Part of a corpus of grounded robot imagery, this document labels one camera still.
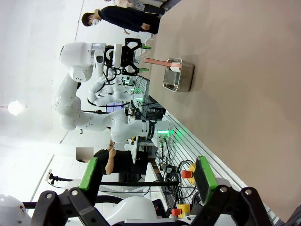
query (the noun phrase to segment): black shirt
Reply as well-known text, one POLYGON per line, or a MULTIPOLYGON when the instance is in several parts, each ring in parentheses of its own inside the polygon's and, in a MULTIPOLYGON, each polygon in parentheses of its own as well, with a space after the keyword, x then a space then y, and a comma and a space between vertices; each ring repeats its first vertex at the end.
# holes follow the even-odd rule
MULTIPOLYGON (((105 171, 105 166, 107 165, 109 160, 109 151, 99 150, 94 154, 94 157, 98 157, 102 174, 107 175, 105 171)), ((133 160, 130 151, 116 151, 116 155, 114 157, 114 168, 112 173, 130 173, 132 162, 133 160)))
POLYGON ((134 8, 107 6, 98 11, 101 19, 124 29, 139 32, 146 17, 146 13, 134 8))

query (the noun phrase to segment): metal container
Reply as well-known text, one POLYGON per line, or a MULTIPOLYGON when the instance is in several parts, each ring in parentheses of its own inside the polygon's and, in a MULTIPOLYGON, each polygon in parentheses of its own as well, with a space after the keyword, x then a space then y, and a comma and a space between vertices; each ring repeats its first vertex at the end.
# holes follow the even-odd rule
POLYGON ((181 62, 180 72, 173 72, 166 67, 163 86, 172 92, 188 92, 191 88, 194 65, 180 58, 168 59, 167 62, 181 62))

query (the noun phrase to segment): person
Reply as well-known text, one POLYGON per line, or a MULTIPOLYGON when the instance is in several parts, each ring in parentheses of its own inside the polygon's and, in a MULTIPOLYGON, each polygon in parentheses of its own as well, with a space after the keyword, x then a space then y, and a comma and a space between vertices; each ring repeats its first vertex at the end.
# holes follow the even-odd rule
POLYGON ((149 32, 157 34, 160 18, 147 14, 134 8, 122 8, 118 6, 107 6, 102 10, 96 9, 94 13, 85 13, 81 21, 84 26, 89 27, 105 20, 124 29, 134 32, 149 32))
MULTIPOLYGON (((127 7, 135 8, 136 7, 136 4, 131 3, 130 0, 113 0, 113 1, 119 7, 123 7, 123 8, 127 8, 127 7)), ((142 7, 142 10, 146 13, 154 13, 154 14, 158 14, 158 15, 163 15, 168 11, 167 8, 159 8, 159 7, 150 5, 150 4, 141 4, 141 7, 142 7)))
MULTIPOLYGON (((137 152, 135 164, 132 160, 130 151, 117 151, 114 148, 114 142, 110 140, 109 147, 104 150, 99 150, 94 154, 98 158, 100 168, 103 175, 110 175, 111 173, 135 173, 145 174, 147 164, 152 162, 148 158, 146 152, 137 152)), ((87 159, 80 160, 79 162, 88 162, 87 159)))

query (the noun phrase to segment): green light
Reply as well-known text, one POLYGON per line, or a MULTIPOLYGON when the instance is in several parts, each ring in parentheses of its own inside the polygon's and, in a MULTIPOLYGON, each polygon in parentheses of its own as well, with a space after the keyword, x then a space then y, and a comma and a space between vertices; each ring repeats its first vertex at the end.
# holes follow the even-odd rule
POLYGON ((159 130, 158 133, 169 133, 168 130, 159 130))

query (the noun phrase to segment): brown stick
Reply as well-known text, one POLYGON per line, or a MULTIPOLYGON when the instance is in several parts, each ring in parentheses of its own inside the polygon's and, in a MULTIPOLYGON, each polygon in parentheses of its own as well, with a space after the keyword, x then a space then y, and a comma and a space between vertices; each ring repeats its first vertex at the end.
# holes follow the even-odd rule
POLYGON ((161 66, 165 66, 165 67, 178 67, 178 68, 182 67, 181 64, 170 63, 170 62, 167 62, 167 61, 154 60, 154 59, 149 59, 149 58, 145 58, 144 62, 149 63, 149 64, 153 64, 153 65, 161 65, 161 66))

